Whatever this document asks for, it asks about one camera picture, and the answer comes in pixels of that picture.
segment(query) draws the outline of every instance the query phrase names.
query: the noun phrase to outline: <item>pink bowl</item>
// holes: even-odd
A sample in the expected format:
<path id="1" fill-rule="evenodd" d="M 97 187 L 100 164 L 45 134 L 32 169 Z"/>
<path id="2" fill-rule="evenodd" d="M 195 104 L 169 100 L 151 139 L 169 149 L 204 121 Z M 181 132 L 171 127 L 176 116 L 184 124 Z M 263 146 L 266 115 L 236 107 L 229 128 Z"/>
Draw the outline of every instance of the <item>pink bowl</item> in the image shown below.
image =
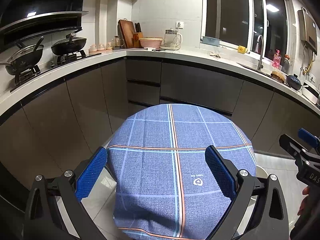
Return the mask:
<path id="1" fill-rule="evenodd" d="M 140 38 L 139 41 L 143 48 L 159 49 L 163 41 L 163 38 Z"/>

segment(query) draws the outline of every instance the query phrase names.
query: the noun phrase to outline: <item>blue gripper pad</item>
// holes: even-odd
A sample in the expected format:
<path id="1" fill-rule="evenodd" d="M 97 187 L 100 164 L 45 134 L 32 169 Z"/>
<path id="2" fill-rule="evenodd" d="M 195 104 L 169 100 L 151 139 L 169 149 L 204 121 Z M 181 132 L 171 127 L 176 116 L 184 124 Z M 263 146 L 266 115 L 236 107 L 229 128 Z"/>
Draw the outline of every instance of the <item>blue gripper pad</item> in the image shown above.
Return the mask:
<path id="1" fill-rule="evenodd" d="M 223 195 L 233 201 L 236 197 L 236 182 L 232 175 L 210 146 L 206 148 L 204 156 L 205 161 L 216 179 Z"/>
<path id="2" fill-rule="evenodd" d="M 298 136 L 301 140 L 305 141 L 312 148 L 317 149 L 319 147 L 318 138 L 313 134 L 309 133 L 307 130 L 300 128 L 298 131 Z"/>
<path id="3" fill-rule="evenodd" d="M 91 162 L 87 165 L 77 180 L 76 197 L 80 202 L 83 198 L 88 197 L 93 185 L 96 183 L 103 167 L 107 163 L 107 150 L 101 148 Z"/>

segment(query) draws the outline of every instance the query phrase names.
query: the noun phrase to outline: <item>blue plaid fabric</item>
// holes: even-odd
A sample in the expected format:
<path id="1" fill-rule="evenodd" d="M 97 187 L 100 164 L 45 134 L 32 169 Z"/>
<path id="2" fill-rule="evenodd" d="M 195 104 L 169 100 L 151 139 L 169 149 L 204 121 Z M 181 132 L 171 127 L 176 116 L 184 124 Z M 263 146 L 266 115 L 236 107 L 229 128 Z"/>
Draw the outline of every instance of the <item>blue plaid fabric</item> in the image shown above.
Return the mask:
<path id="1" fill-rule="evenodd" d="M 107 147 L 117 227 L 133 239 L 205 239 L 230 204 L 205 162 L 209 145 L 255 176 L 250 140 L 220 114 L 167 104 L 129 117 Z"/>

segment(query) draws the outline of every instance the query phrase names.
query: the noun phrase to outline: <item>water heater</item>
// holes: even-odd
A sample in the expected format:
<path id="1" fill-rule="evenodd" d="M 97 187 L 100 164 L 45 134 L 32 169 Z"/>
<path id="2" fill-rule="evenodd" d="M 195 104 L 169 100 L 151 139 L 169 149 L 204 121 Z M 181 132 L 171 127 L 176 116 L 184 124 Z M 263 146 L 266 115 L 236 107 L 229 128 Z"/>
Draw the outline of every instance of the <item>water heater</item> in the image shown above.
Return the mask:
<path id="1" fill-rule="evenodd" d="M 308 15 L 307 10 L 298 11 L 300 39 L 305 42 L 306 47 L 310 48 L 317 55 L 317 32 L 316 23 Z"/>

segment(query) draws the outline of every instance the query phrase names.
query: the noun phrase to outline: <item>knife block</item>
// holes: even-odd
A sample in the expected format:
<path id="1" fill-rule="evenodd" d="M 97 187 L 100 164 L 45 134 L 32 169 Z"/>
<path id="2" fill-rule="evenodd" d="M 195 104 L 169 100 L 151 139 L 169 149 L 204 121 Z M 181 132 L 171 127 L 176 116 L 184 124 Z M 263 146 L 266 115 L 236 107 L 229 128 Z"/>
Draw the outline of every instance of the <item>knife block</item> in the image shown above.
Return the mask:
<path id="1" fill-rule="evenodd" d="M 143 33 L 134 33 L 133 34 L 133 47 L 134 48 L 142 48 L 139 38 L 143 38 Z"/>

